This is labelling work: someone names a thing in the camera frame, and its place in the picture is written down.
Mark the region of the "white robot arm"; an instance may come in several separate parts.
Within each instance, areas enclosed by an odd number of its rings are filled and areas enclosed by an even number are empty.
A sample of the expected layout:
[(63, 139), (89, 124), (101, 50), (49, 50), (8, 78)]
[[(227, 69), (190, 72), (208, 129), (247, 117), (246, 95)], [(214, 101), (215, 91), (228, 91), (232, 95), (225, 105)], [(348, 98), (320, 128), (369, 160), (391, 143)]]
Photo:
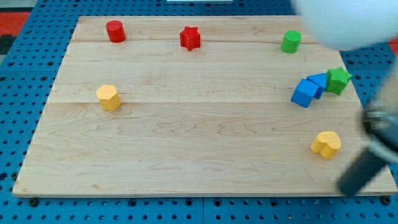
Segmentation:
[(295, 0), (295, 12), (324, 46), (354, 50), (397, 37), (397, 1)]

